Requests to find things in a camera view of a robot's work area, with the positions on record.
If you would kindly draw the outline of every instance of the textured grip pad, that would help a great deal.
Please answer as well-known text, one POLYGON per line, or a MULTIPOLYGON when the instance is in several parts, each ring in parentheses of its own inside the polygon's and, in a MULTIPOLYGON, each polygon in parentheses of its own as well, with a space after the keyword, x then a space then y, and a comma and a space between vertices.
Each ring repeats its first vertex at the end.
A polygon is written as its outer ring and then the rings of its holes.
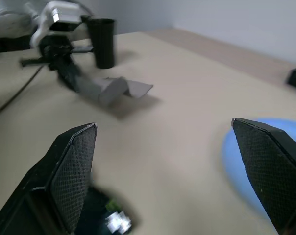
POLYGON ((51 183, 51 195, 69 232, 75 230, 84 204, 94 147, 93 128, 77 135, 51 183))
POLYGON ((248 179, 281 234, 296 215, 296 143, 263 123, 234 118, 232 126, 248 179))

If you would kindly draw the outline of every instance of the black mug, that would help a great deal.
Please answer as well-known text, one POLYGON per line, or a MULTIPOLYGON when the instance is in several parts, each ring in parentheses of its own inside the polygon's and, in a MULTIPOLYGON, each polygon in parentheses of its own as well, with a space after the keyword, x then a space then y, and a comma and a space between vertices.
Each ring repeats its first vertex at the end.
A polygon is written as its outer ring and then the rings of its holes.
POLYGON ((115 20, 83 16, 91 42, 94 47, 96 66, 99 69, 109 69, 115 65, 114 31, 115 20))

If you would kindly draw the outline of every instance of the blue bowl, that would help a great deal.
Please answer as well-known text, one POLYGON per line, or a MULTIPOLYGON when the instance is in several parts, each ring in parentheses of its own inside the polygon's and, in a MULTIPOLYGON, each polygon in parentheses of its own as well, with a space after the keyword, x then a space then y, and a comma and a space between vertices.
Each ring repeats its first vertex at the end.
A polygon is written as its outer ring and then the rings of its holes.
MULTIPOLYGON (((261 118, 257 119, 257 121, 284 130, 296 142, 295 121, 275 118, 261 118)), ((222 144, 222 163, 226 174, 238 193, 264 218, 269 219, 248 180, 233 129, 227 133, 222 144)))

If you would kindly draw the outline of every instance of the white robot part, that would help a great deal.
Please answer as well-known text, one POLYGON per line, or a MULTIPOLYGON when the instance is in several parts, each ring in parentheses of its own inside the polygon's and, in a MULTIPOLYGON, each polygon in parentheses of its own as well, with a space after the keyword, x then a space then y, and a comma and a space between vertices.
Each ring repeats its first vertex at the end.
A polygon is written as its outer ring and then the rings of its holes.
POLYGON ((38 18, 38 29, 32 35, 30 46, 37 48, 40 41, 49 33, 72 32, 81 24, 81 9, 78 4, 64 1, 51 1, 38 18))
POLYGON ((0 38, 31 35, 37 27, 32 16, 38 15, 48 2, 49 0, 0 0, 0 38))

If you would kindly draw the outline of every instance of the table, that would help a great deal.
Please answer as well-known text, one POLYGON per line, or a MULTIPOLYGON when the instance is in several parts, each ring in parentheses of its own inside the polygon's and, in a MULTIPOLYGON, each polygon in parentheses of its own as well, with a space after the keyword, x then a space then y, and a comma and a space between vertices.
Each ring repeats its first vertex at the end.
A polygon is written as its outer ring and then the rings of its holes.
MULTIPOLYGON (((0 105, 36 70, 19 58, 35 55, 0 54, 0 105)), ((90 77, 155 86, 105 110, 43 69, 0 115, 0 209, 58 134, 96 122, 93 182, 129 208, 134 234, 276 234, 233 190, 220 149, 233 117, 296 120, 296 90, 283 82, 296 65, 181 30, 118 35, 110 70, 90 54, 75 60, 90 77)))

